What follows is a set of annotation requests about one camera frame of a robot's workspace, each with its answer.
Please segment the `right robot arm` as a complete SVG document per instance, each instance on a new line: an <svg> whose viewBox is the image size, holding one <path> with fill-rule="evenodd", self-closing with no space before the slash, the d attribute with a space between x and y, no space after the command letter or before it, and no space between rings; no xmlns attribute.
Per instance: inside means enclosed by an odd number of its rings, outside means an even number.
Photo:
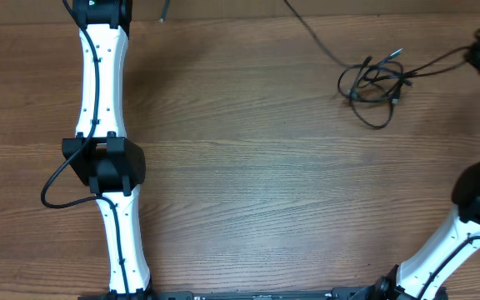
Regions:
<svg viewBox="0 0 480 300"><path fill-rule="evenodd" d="M467 47L455 49L432 62L409 72L394 72L383 65L393 62L401 50L397 50L376 65L368 66L368 57L359 65L359 73L353 82L352 98L358 98L356 87L377 86L378 81L396 78L390 100L396 100L403 84L408 79L444 73L444 70L419 74L418 71L461 50L464 63L472 65L480 75L480 28L475 32L475 41ZM442 284L480 249L480 162L466 168L452 190L452 210L443 224L408 260L395 265L389 274L376 283L363 287L349 299L448 299Z"/></svg>

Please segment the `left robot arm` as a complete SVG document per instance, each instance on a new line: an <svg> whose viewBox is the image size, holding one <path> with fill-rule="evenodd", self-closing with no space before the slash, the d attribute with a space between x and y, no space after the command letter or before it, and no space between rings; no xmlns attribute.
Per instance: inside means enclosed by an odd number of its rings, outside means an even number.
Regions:
<svg viewBox="0 0 480 300"><path fill-rule="evenodd" d="M62 154L90 189L102 214L110 261L106 299L149 299L151 273L143 255L138 197L145 179L143 150L123 121L123 67L130 1L73 1L82 44L82 106Z"/></svg>

